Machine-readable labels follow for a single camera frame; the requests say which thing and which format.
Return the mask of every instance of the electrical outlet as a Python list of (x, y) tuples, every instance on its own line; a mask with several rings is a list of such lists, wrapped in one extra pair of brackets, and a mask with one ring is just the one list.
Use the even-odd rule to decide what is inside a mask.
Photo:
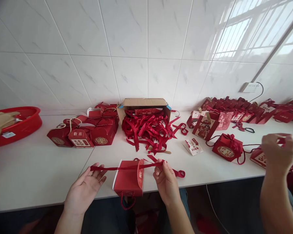
[(251, 83), (251, 82), (246, 82), (242, 88), (241, 91), (242, 93), (254, 93), (256, 91), (256, 88), (259, 86), (259, 83)]

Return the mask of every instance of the hand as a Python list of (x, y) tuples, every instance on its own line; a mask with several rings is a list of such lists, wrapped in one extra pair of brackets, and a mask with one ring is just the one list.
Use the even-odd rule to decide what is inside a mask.
[(156, 181), (160, 196), (166, 206), (181, 202), (175, 173), (166, 161), (164, 161), (161, 168), (155, 167), (153, 177)]
[(84, 215), (106, 180), (107, 171), (90, 171), (90, 167), (72, 184), (64, 203), (64, 212), (70, 215)]
[(15, 123), (15, 118), (13, 116), (19, 115), (19, 112), (3, 113), (0, 112), (0, 129), (9, 127)]
[[(285, 146), (280, 147), (277, 140), (284, 138)], [(293, 165), (293, 139), (289, 134), (268, 134), (263, 136), (261, 148), (267, 158), (267, 172), (272, 171), (282, 175), (287, 175)]]

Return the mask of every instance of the cardboard box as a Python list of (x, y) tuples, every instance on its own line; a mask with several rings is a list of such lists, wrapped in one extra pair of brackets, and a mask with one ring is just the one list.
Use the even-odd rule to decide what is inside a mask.
[(117, 105), (117, 113), (120, 124), (126, 116), (125, 110), (162, 108), (167, 115), (167, 122), (170, 120), (171, 107), (163, 98), (125, 98), (121, 104)]
[(198, 141), (195, 138), (192, 138), (192, 139), (189, 139), (189, 140), (184, 140), (182, 142), (182, 145), (188, 150), (188, 152), (192, 156), (203, 152), (202, 147), (199, 145)]
[(119, 167), (137, 166), (136, 170), (117, 170), (114, 182), (113, 190), (121, 197), (131, 197), (134, 193), (135, 197), (141, 197), (143, 195), (143, 173), (144, 169), (140, 169), (141, 165), (144, 165), (144, 160), (139, 161), (121, 161)]

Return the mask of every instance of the white tile wall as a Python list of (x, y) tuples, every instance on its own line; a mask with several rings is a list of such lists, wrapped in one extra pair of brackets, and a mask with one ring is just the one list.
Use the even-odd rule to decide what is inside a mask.
[[(293, 21), (293, 0), (2, 0), (0, 109), (86, 109), (163, 97), (194, 107), (239, 93)], [(293, 31), (257, 81), (293, 97)], [(285, 93), (284, 88), (291, 90)]]

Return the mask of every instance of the red ribbon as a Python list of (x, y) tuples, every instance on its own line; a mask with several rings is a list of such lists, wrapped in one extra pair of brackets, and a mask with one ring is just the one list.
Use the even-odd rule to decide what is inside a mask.
[(140, 116), (133, 115), (134, 110), (125, 110), (125, 113), (127, 116), (123, 120), (122, 129), (126, 135), (127, 142), (135, 146), (136, 151), (139, 150), (139, 143), (144, 143), (147, 150), (150, 145), (152, 146), (152, 150), (149, 153), (164, 152), (167, 147), (166, 142), (171, 138), (176, 138), (175, 133), (178, 129), (181, 129), (183, 135), (188, 133), (184, 123), (179, 126), (173, 125), (176, 127), (173, 131), (171, 125), (180, 117), (168, 123), (167, 115), (165, 115), (164, 111), (159, 114)]
[[(139, 166), (139, 169), (143, 169), (143, 168), (148, 168), (148, 167), (153, 167), (153, 166), (157, 166), (157, 167), (160, 167), (163, 165), (163, 162), (164, 161), (161, 161), (161, 162), (156, 162), (157, 159), (154, 158), (153, 155), (148, 155), (148, 157), (154, 162), (154, 163), (151, 163), (151, 164), (145, 164), (145, 165), (140, 165)], [(107, 167), (107, 168), (104, 168), (104, 167), (97, 167), (97, 166), (91, 166), (90, 167), (90, 171), (116, 171), (116, 170), (138, 170), (138, 165), (132, 165), (132, 166), (127, 166), (127, 167)], [(180, 178), (184, 178), (186, 176), (186, 173), (182, 170), (180, 171), (176, 171), (174, 170), (174, 173), (176, 175), (176, 177), (180, 177)]]

